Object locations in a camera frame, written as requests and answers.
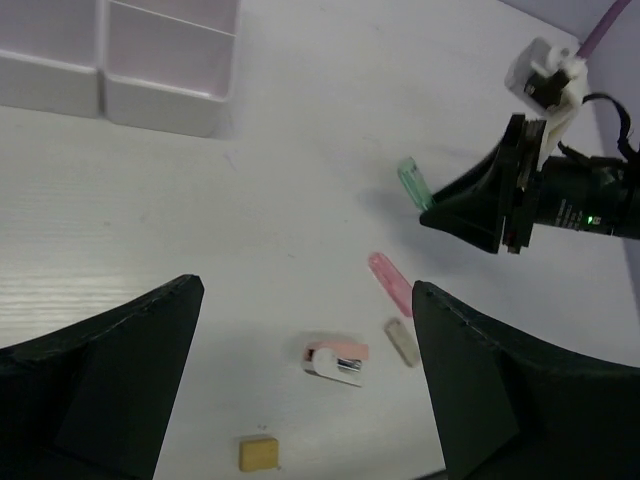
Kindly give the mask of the yellow eraser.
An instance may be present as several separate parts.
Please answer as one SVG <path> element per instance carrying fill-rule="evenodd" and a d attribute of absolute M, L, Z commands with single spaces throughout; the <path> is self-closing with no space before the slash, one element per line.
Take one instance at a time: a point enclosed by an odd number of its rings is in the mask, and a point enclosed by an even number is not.
<path fill-rule="evenodd" d="M 279 465 L 279 441 L 270 436 L 244 438 L 239 443 L 238 467 L 249 473 L 271 470 Z"/>

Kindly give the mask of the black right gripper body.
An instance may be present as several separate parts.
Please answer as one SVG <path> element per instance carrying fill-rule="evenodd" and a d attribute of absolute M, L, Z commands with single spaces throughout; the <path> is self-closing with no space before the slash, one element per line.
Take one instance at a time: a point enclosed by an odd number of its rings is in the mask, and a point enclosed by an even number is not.
<path fill-rule="evenodd" d="M 514 197 L 504 217 L 502 243 L 518 254 L 530 244 L 533 227 L 639 238 L 639 150 L 621 138 L 621 156 L 585 156 L 562 146 L 560 156 L 542 160 L 546 123 L 515 115 L 520 135 L 509 128 L 504 138 L 516 141 Z"/>

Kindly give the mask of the grey white eraser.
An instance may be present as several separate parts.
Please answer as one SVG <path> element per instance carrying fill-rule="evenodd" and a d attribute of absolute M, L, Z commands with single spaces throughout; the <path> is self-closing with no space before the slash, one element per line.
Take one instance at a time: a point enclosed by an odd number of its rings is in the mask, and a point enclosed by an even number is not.
<path fill-rule="evenodd" d="M 397 318 L 388 320 L 384 332 L 395 350 L 410 368 L 415 368 L 421 361 L 418 344 L 407 329 L 405 323 Z"/>

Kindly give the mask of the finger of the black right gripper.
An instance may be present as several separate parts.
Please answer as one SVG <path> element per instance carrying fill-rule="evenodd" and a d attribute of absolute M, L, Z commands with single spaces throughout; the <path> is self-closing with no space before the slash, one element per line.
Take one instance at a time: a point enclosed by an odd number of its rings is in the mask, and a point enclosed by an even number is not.
<path fill-rule="evenodd" d="M 437 200 L 432 208 L 420 215 L 419 222 L 484 252 L 498 253 L 503 216 L 494 195 L 460 194 Z"/>
<path fill-rule="evenodd" d="M 438 190 L 433 195 L 434 201 L 442 203 L 455 196 L 472 193 L 499 200 L 504 176 L 508 172 L 508 166 L 503 159 L 504 147 L 505 141 L 499 141 L 477 165 Z"/>

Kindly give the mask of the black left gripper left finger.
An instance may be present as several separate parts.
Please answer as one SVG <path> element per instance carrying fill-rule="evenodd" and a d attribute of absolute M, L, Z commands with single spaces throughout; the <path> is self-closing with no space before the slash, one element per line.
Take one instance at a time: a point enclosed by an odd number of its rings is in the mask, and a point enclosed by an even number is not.
<path fill-rule="evenodd" d="M 152 478 L 203 297 L 181 275 L 2 348 L 2 478 Z"/>

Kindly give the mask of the pink mini stapler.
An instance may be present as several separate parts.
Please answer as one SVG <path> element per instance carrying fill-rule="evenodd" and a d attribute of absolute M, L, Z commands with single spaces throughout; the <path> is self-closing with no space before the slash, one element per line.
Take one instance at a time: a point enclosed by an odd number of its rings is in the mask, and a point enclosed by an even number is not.
<path fill-rule="evenodd" d="M 368 360 L 369 346 L 366 344 L 319 341 L 306 346 L 301 366 L 310 375 L 361 387 L 363 364 Z"/>

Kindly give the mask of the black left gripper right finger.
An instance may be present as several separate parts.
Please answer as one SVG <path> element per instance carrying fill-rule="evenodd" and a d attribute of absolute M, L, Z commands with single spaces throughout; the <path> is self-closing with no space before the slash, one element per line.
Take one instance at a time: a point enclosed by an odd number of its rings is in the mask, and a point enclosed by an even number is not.
<path fill-rule="evenodd" d="M 639 371 L 415 283 L 414 326 L 451 479 L 635 479 Z"/>

